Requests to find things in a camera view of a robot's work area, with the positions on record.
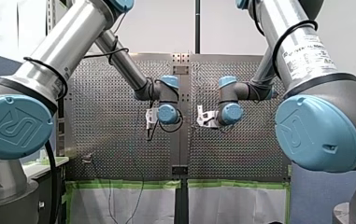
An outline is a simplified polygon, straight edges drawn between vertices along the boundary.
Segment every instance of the wire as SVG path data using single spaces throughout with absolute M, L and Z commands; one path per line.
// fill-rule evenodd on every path
M 126 16 L 126 15 L 127 15 L 127 13 L 125 12 L 124 15 L 122 16 L 121 20 L 120 20 L 119 25 L 117 26 L 116 30 L 113 32 L 114 34 L 116 34 L 116 33 L 119 31 L 120 26 L 121 26 L 121 24 L 122 24 L 122 21 L 125 19 L 125 16 Z
M 138 127 L 139 126 L 139 117 L 140 117 L 140 107 L 137 109 L 137 116 L 136 116 L 136 122 L 135 122 L 135 127 Z M 136 133 L 137 129 L 135 129 L 135 134 L 134 134 L 134 137 L 135 137 L 135 143 L 137 143 L 137 136 L 138 134 Z M 129 221 L 131 221 L 132 218 L 134 218 L 134 215 L 136 213 L 136 210 L 137 208 L 139 207 L 139 203 L 140 203 L 140 199 L 142 197 L 142 193 L 143 193 L 143 189 L 145 187 L 145 176 L 143 175 L 143 172 L 137 167 L 137 164 L 136 164 L 136 159 L 135 159 L 135 156 L 133 154 L 133 150 L 132 150 L 132 144 L 130 146 L 130 153 L 131 153 L 131 158 L 134 162 L 134 167 L 136 168 L 136 170 L 140 173 L 141 177 L 142 177 L 142 187 L 140 189 L 140 193 L 139 193 L 139 197 L 137 197 L 137 202 L 136 202 L 136 207 L 135 207 L 135 210 L 134 212 L 132 213 L 131 217 L 128 218 L 128 220 L 125 222 L 125 224 L 128 224 Z
M 83 57 L 83 59 L 89 59 L 89 58 L 97 58 L 97 57 L 103 57 L 103 56 L 111 56 L 117 52 L 120 52 L 120 51 L 123 51 L 125 50 L 126 52 L 129 52 L 129 49 L 128 48 L 122 48 L 122 49 L 115 49 L 111 52 L 108 52 L 108 53 L 103 53 L 103 54 L 92 54 L 92 55 L 86 55 Z
M 166 132 L 166 133 L 175 133 L 175 132 L 177 132 L 177 131 L 181 128 L 181 126 L 183 126 L 183 123 L 184 123 L 183 116 L 181 115 L 181 112 L 180 112 L 179 109 L 177 109 L 177 111 L 178 111 L 179 117 L 180 117 L 180 119 L 179 119 L 179 121 L 180 121 L 179 126 L 178 126 L 176 129 L 170 131 L 170 130 L 167 130 L 165 127 L 163 127 L 163 125 L 162 125 L 161 123 L 159 123 L 160 128 L 161 128 L 164 132 Z
M 252 1 L 252 12 L 253 12 L 253 20 L 254 20 L 254 24 L 256 25 L 257 30 L 259 31 L 259 33 L 261 35 L 264 35 L 264 31 L 262 30 L 262 28 L 259 25 L 258 22 L 258 18 L 257 18 L 257 12 L 256 12 L 256 0 L 251 0 Z
M 152 141 L 152 138 L 153 138 L 153 136 L 154 136 L 155 129 L 157 128 L 158 122 L 159 122 L 159 120 L 157 120 L 157 122 L 155 122 L 155 125 L 154 125 L 154 128 L 153 128 L 151 134 L 150 134 L 150 130 L 148 130 L 148 139 L 147 139 L 148 142 L 151 142 L 151 141 Z
M 110 201 L 111 201 L 111 179 L 108 180 L 108 201 L 107 201 L 108 214 L 110 215 L 111 219 L 113 219 L 114 223 L 119 224 L 116 218 L 114 218 L 114 216 L 111 214 Z
M 31 62 L 31 63 L 38 63 L 46 68 L 48 68 L 51 72 L 53 72 L 58 79 L 62 82 L 62 84 L 64 85 L 64 89 L 62 91 L 62 94 L 59 94 L 58 98 L 56 99 L 57 101 L 64 99 L 64 97 L 67 95 L 67 91 L 68 91 L 68 87 L 67 87 L 67 82 L 64 79 L 64 77 L 61 75 L 61 73 L 59 73 L 55 68 L 53 68 L 51 65 L 43 63 L 37 59 L 33 59 L 31 57 L 24 57 L 23 58 L 25 61 L 27 62 Z
M 283 41 L 286 39 L 286 37 L 291 35 L 294 31 L 296 31 L 299 28 L 305 27 L 305 26 L 310 26 L 310 27 L 314 28 L 314 30 L 318 30 L 318 24 L 315 21 L 310 21 L 310 20 L 300 21 L 299 23 L 291 26 L 288 30 L 286 30 L 285 33 L 279 38 L 276 45 L 274 46 L 272 62 L 273 62 L 273 68 L 274 68 L 274 71 L 275 71 L 277 77 L 280 78 L 280 74 L 279 74 L 278 66 L 277 66 L 277 57 L 278 57 L 278 52 L 279 52 L 280 47 L 282 46 Z
M 54 224 L 56 222 L 56 218 L 58 217 L 58 170 L 56 168 L 55 157 L 52 152 L 52 147 L 50 144 L 50 140 L 46 143 L 46 151 L 49 156 L 50 161 L 50 173 L 51 173 L 51 209 L 50 209 L 50 224 Z

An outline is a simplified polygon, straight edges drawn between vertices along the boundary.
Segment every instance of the white paper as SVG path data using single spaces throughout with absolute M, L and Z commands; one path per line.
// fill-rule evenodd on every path
M 0 0 L 0 56 L 18 59 L 17 0 Z
M 30 56 L 46 37 L 47 1 L 18 0 L 18 57 Z

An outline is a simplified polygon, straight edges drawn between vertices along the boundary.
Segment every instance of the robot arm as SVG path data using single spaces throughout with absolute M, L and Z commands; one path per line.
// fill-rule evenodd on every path
M 270 47 L 254 79 L 265 89 L 275 73 L 286 89 L 275 119 L 282 150 L 307 170 L 342 173 L 356 170 L 356 76 L 337 69 L 317 35 L 313 20 L 322 2 L 249 0 L 237 5 L 261 24 Z M 251 99 L 234 77 L 223 77 L 220 89 L 217 127 L 238 122 L 243 110 L 237 101 Z M 266 94 L 260 95 L 263 100 Z
M 94 42 L 104 53 L 122 48 L 109 29 L 133 5 L 133 0 L 77 1 L 14 75 L 0 77 L 0 160 L 22 158 L 44 146 L 53 128 L 57 100 L 66 94 L 66 81 Z M 136 99 L 159 100 L 158 120 L 178 123 L 175 77 L 152 82 L 126 51 L 110 57 Z

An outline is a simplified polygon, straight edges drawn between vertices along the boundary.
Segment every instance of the logo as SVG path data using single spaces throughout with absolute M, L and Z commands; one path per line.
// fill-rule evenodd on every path
M 11 108 L 0 120 L 0 139 L 17 147 L 27 147 L 42 126 L 42 121 L 20 110 Z
M 311 139 L 303 122 L 294 113 L 281 122 L 279 131 L 283 134 L 292 154 L 311 146 Z

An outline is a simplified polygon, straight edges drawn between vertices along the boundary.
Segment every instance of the white wall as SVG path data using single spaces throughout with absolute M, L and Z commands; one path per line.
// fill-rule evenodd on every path
M 264 54 L 264 37 L 235 1 L 204 0 L 201 16 L 201 53 Z M 356 2 L 325 0 L 317 21 L 320 38 L 338 68 L 356 76 Z
M 263 55 L 267 43 L 233 0 L 201 1 L 201 53 Z
M 356 1 L 325 0 L 317 21 L 337 67 L 356 76 Z
M 117 35 L 131 52 L 194 51 L 194 1 L 136 0 Z

